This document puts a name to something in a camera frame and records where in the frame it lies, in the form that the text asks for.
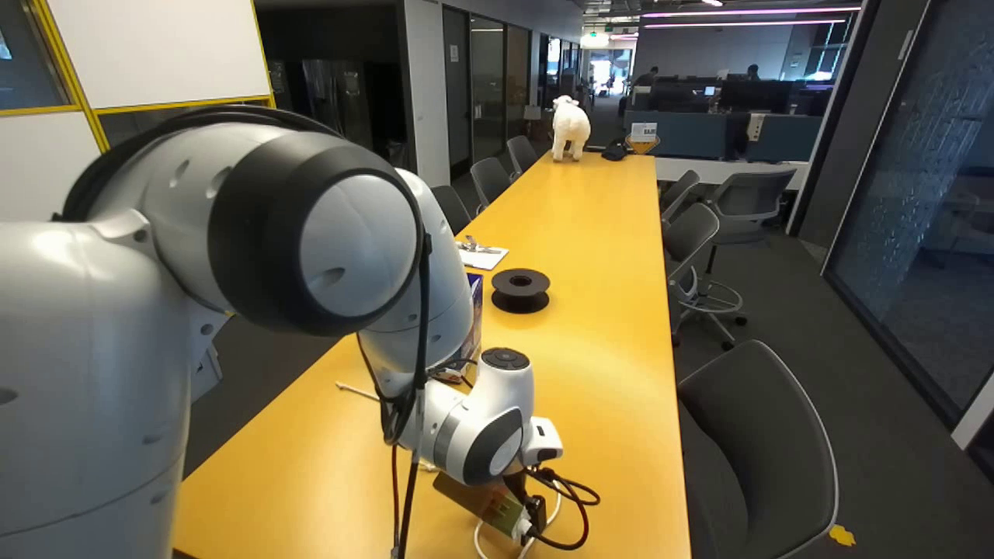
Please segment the white stuffed animal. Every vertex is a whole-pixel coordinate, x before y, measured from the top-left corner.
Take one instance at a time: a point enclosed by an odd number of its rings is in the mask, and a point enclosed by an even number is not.
[[[552,115],[552,159],[560,160],[565,145],[567,159],[580,160],[580,151],[591,138],[591,119],[571,95],[556,95],[556,115]]]

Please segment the robotic arm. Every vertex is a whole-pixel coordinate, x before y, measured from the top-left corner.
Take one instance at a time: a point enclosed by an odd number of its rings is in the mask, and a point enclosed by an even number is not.
[[[435,378],[475,315],[419,177],[287,113],[196,113],[93,160],[54,225],[0,225],[0,555],[167,555],[232,315],[359,332],[385,437],[463,484],[556,454],[527,356],[483,352],[469,394]]]

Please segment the black round object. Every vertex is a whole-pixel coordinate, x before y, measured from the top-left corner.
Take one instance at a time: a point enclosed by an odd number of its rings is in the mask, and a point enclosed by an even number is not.
[[[511,267],[498,273],[490,302],[508,315],[535,315],[550,305],[550,280],[541,271]]]

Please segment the desk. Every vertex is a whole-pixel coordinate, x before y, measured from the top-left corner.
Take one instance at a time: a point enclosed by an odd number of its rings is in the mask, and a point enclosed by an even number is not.
[[[508,248],[498,271],[537,267],[550,277],[552,302],[541,315],[515,317],[487,302],[482,337],[532,356],[535,414],[550,415],[565,440],[552,469],[602,496],[583,551],[537,543],[527,559],[688,555],[655,160],[541,159],[466,233]],[[352,336],[182,482],[180,551],[198,559],[389,555],[378,411],[334,381],[369,387]],[[407,555],[466,559],[471,524],[423,474]],[[577,528],[563,505],[550,535],[571,539]]]

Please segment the yellow table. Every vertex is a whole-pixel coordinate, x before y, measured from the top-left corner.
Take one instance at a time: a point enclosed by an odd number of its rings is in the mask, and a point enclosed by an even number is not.
[[[602,496],[577,554],[537,543],[527,555],[688,555],[655,160],[542,159],[466,233],[508,248],[498,271],[550,277],[541,315],[503,315],[487,302],[482,337],[532,356],[535,414],[550,415],[565,440],[565,455],[550,466]],[[369,392],[355,337],[182,482],[176,551],[198,559],[389,555],[392,460],[378,411],[334,381]],[[475,518],[423,474],[407,555],[475,555],[471,528]],[[580,518],[563,503],[550,538],[577,531]],[[490,555],[511,555],[498,535],[483,531],[483,539]]]

